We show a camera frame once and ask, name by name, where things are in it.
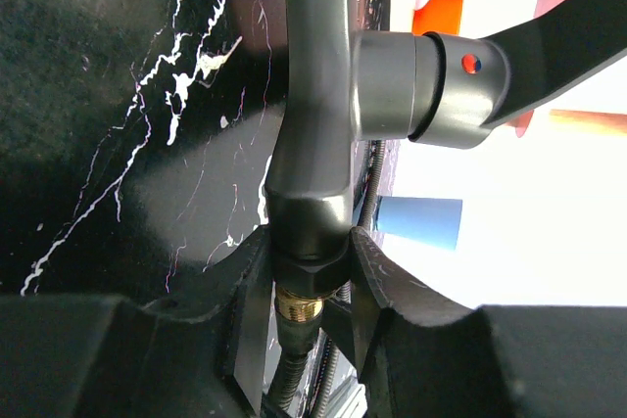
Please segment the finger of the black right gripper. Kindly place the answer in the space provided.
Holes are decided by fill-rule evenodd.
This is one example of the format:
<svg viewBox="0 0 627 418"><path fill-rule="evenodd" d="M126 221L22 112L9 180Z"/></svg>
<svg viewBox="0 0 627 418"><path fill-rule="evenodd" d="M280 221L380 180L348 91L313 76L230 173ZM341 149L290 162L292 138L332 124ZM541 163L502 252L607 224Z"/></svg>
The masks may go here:
<svg viewBox="0 0 627 418"><path fill-rule="evenodd" d="M355 343L351 305L335 298L324 303L322 330L349 362L355 361Z"/></svg>

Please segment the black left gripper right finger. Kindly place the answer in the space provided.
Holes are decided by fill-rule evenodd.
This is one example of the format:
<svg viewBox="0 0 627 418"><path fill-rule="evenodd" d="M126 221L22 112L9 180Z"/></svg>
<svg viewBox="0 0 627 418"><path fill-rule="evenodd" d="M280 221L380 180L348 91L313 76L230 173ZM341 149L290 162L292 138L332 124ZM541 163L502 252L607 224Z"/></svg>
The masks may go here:
<svg viewBox="0 0 627 418"><path fill-rule="evenodd" d="M484 305L431 289L351 234L355 365L373 417L622 417L626 311Z"/></svg>

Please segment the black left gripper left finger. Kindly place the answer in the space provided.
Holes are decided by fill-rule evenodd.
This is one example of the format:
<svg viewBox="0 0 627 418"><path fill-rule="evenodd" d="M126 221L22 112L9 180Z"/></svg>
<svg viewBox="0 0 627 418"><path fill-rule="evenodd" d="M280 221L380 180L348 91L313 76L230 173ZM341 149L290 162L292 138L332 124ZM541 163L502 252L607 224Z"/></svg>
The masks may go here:
<svg viewBox="0 0 627 418"><path fill-rule="evenodd" d="M257 228L172 294L1 300L5 417L256 417L271 274Z"/></svg>

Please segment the dark grey faucet mixer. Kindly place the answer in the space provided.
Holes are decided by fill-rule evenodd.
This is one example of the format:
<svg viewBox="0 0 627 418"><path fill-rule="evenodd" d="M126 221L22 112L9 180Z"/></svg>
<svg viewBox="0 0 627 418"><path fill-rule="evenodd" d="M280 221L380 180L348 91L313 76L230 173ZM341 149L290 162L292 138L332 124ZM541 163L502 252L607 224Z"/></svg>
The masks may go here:
<svg viewBox="0 0 627 418"><path fill-rule="evenodd" d="M353 145L407 138L470 149L501 125L493 35L360 30L355 0L286 0L287 108L265 182L277 307L321 305L350 277Z"/></svg>

